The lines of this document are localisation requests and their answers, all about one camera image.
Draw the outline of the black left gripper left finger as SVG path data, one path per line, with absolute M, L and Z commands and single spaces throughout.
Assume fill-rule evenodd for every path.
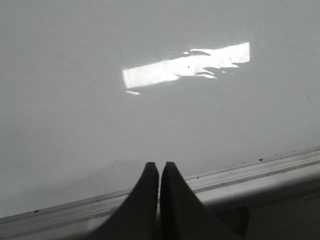
M 100 240 L 149 240 L 152 238 L 158 204 L 159 173 L 148 162 L 121 206 L 99 228 Z

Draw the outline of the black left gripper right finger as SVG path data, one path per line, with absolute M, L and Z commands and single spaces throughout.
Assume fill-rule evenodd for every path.
M 213 214 L 197 198 L 174 162 L 161 177 L 160 220 L 164 240 L 243 240 L 247 209 Z

